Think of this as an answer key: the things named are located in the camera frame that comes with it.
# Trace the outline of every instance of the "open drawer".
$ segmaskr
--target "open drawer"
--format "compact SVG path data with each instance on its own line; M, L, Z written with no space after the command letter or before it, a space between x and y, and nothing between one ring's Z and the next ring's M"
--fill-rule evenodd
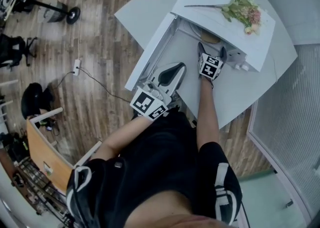
M223 40L217 44L206 43L201 40L199 31L198 25L183 17L168 13L145 48L125 88L132 91L155 68L175 62L182 62L186 65L187 72L184 81L188 81L189 77L197 78L199 76L198 42L202 42L205 51L213 57L220 54L222 46L227 50L235 49Z

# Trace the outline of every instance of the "white wall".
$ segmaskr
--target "white wall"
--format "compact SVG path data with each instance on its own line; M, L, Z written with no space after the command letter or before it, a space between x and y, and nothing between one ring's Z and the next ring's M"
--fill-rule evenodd
M11 186L11 180L0 164L0 198L7 203L13 215L30 228L57 228L60 221L51 213L45 212L37 215L36 211L26 202L15 187ZM5 206L0 204L0 219L7 228L22 228L21 224L15 223Z
M242 203L250 228L305 228L295 204L273 172L240 182Z
M320 0L269 0L294 45L320 43Z

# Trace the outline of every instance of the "person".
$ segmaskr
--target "person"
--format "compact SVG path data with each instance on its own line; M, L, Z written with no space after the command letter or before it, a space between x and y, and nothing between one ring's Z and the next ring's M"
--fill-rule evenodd
M212 82L201 78L196 129L173 108L138 116L71 173L66 202L85 228L226 228L242 193L219 145Z
M29 84L21 99L22 116L26 120L51 111L50 104L53 100L54 97L48 87L43 91L39 83ZM41 125L46 125L48 122L48 119L42 120Z

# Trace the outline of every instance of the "white table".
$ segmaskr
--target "white table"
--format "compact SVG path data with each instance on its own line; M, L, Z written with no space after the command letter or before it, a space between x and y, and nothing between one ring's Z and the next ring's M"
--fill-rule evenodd
M131 0L115 16L141 47L145 48L176 1ZM268 0L255 2L275 20L273 37L261 72L238 71L225 65L220 76L214 81L213 96L220 128L262 96L297 58L293 43L271 4ZM199 81L184 79L178 90L195 117L198 116L199 85Z

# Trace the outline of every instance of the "office chair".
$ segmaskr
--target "office chair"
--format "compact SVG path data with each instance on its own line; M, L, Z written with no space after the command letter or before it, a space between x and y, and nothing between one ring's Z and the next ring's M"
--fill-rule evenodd
M30 52L30 47L37 37L28 38L25 42L20 36L18 37L8 37L5 34L0 35L0 68L18 66L20 61L25 55L26 66L30 66L28 63L28 57L32 56L36 58L36 54Z

